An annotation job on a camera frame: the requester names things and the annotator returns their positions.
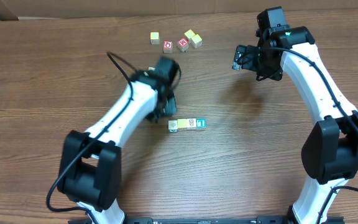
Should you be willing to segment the white block yellow sides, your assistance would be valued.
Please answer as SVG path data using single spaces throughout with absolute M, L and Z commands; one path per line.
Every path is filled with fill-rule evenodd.
M 190 118 L 186 120 L 186 129 L 187 130 L 195 130 L 196 129 L 196 119 Z

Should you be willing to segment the white block blue letter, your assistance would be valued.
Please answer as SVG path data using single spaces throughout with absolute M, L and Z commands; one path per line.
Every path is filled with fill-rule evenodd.
M 197 118 L 196 119 L 196 129 L 205 130 L 206 129 L 206 119 Z

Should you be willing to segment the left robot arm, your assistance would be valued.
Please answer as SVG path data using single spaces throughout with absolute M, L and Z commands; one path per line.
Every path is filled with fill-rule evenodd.
M 124 75 L 127 87 L 120 99 L 94 125 L 81 133 L 66 136 L 59 173 L 46 198 L 51 206 L 54 190 L 76 203 L 62 212 L 85 212 L 84 223 L 125 223 L 126 214 L 119 208 L 117 197 L 121 186 L 121 151 L 142 120 L 157 122 L 177 113 L 174 89 L 181 78 L 179 64 L 160 57 L 154 68 L 135 70 Z

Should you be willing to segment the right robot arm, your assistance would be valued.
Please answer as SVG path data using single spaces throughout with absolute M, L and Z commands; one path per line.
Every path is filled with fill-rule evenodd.
M 307 177 L 287 214 L 273 223 L 342 223 L 329 217 L 336 195 L 358 172 L 358 110 L 341 93 L 319 56 L 310 31 L 292 28 L 281 7 L 257 16 L 258 44 L 238 45 L 234 70 L 250 70 L 258 81 L 288 75 L 311 116 L 313 129 L 301 148 Z

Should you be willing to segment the red block letter O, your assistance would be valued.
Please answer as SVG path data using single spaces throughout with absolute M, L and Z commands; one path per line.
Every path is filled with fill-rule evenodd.
M 173 42 L 165 41 L 163 43 L 163 52 L 165 54 L 172 54 L 173 53 Z

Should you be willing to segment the red block letter E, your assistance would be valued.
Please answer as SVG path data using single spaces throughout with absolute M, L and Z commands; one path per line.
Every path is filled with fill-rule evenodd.
M 186 38 L 184 38 L 184 37 L 181 38 L 180 40 L 177 41 L 177 47 L 182 52 L 185 52 L 189 48 L 188 40 Z

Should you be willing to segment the yellow block back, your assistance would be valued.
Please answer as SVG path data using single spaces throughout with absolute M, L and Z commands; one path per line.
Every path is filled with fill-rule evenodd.
M 195 33 L 191 29 L 189 29 L 184 33 L 184 35 L 185 35 L 185 39 L 188 42 L 191 42 L 191 39 L 192 39 L 193 36 L 195 36 Z

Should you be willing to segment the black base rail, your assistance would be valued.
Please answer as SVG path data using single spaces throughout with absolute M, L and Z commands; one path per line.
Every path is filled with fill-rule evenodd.
M 125 218 L 123 224 L 294 224 L 286 216 L 259 216 L 256 218 L 223 219 L 152 219 Z

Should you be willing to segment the cardboard box wall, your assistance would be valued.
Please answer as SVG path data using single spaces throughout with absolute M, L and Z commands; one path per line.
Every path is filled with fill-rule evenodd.
M 358 0 L 0 0 L 0 19 L 358 9 Z

